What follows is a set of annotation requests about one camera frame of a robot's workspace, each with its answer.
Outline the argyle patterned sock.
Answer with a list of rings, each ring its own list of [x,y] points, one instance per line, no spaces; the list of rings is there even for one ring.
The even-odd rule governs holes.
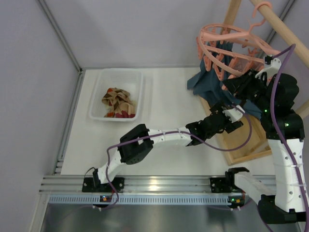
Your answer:
[[[109,105],[109,103],[111,105],[115,105],[116,103],[121,104],[124,102],[132,103],[130,100],[130,93],[118,88],[109,88],[101,101],[105,105]]]

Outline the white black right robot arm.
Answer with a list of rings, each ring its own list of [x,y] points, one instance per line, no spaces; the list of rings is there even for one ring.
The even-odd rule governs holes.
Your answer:
[[[308,223],[309,198],[302,162],[304,124],[292,109],[299,93],[297,80],[283,73],[267,82],[248,71],[223,84],[237,99],[250,100],[261,110],[260,121],[274,162],[276,190],[266,187],[246,168],[231,168],[226,177],[257,204],[266,224]]]

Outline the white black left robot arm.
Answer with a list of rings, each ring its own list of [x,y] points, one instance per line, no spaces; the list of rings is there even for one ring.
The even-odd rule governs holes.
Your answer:
[[[203,120],[170,130],[153,130],[145,124],[139,124],[121,137],[120,142],[107,148],[114,149],[108,153],[107,163],[93,171],[93,184],[99,188],[112,182],[124,165],[133,165],[141,162],[153,150],[160,147],[179,145],[183,147],[205,144],[214,135],[233,132],[243,123],[241,118],[244,110],[236,105],[227,108],[219,102],[211,108],[211,114]]]

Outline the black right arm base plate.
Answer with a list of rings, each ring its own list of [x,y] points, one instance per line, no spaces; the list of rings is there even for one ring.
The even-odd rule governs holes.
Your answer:
[[[229,181],[225,177],[211,177],[210,186],[212,193],[231,193]]]

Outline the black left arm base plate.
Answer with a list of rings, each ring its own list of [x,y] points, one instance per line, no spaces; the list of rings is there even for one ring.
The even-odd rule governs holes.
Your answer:
[[[123,177],[116,177],[112,184],[117,192],[122,191],[125,186],[125,179]],[[97,186],[94,184],[94,180],[92,177],[86,177],[83,180],[82,192],[85,193],[112,193],[113,189],[109,183],[101,184],[99,183]]]

